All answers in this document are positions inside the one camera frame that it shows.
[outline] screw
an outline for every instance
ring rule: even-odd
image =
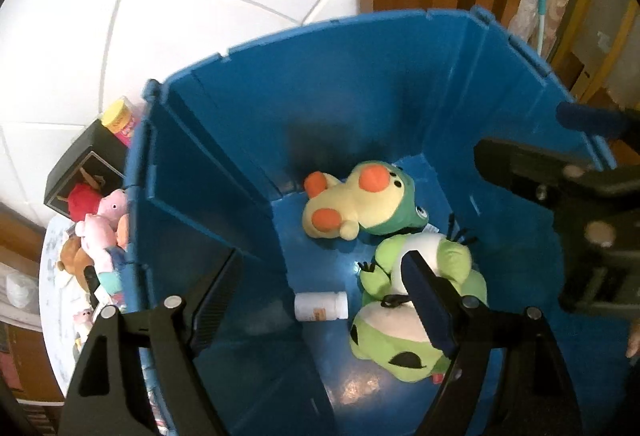
[[[116,307],[113,304],[108,304],[107,306],[102,308],[102,310],[100,311],[100,315],[103,318],[108,319],[116,315],[116,311]]]
[[[608,249],[616,240],[616,230],[607,222],[592,221],[587,223],[587,227],[584,230],[584,237],[587,238],[588,242],[603,249]]]
[[[477,308],[480,305],[480,301],[473,295],[465,295],[462,298],[462,305],[469,310],[473,310],[473,308]]]
[[[170,295],[169,297],[164,299],[165,308],[177,308],[180,304],[182,304],[182,298],[179,295]]]
[[[546,200],[546,185],[541,183],[536,187],[536,198],[538,201]]]
[[[540,320],[542,319],[542,311],[540,308],[536,308],[535,306],[529,306],[527,308],[527,317],[534,321]]]
[[[577,165],[566,165],[562,169],[565,178],[580,178],[584,174],[584,169]]]

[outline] plush toy pile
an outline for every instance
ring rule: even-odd
[[[64,244],[58,268],[73,275],[85,291],[89,292],[84,275],[88,266],[95,268],[100,284],[109,295],[122,291],[114,262],[124,261],[129,229],[126,212],[127,196],[122,189],[117,189],[100,199],[95,213],[84,214],[84,219],[76,223],[75,235]]]
[[[377,247],[374,263],[362,266],[360,281],[366,295],[351,326],[351,351],[403,382],[431,375],[439,382],[450,362],[431,345],[412,302],[385,302],[388,296],[407,295],[401,260],[409,251],[419,251],[431,270],[449,279],[461,295],[474,295],[486,303],[484,278],[471,268],[466,246],[433,232],[393,236]]]
[[[380,243],[375,260],[361,265],[363,306],[351,326],[351,350],[373,360],[399,380],[442,380],[449,360],[434,348],[411,301],[389,304],[385,297],[405,297],[402,256],[417,250],[436,275],[449,279],[461,295],[486,303],[486,284],[472,269],[464,242],[434,231],[425,209],[415,204],[415,185],[400,167],[382,162],[358,164],[342,182],[316,171],[304,182],[309,201],[302,227],[312,238],[355,239],[360,230],[374,235],[398,233]],[[454,218],[450,218],[450,228]]]

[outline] yellow plush toy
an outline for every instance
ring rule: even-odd
[[[312,238],[355,239],[360,228],[381,236],[428,222],[427,212],[415,206],[411,177],[382,161],[358,164],[344,183],[316,171],[304,185],[309,201],[302,227]]]

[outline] small pink toy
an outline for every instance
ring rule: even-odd
[[[92,311],[89,308],[74,313],[74,326],[80,336],[82,344],[86,342],[86,338],[89,336],[91,328],[94,327],[92,321]]]

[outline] black plush eye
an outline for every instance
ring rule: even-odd
[[[394,356],[389,364],[399,366],[401,368],[422,369],[422,361],[414,352],[405,351]]]
[[[353,342],[355,342],[356,344],[358,343],[358,329],[356,328],[356,325],[354,324],[353,326],[351,326],[351,340],[353,340]]]

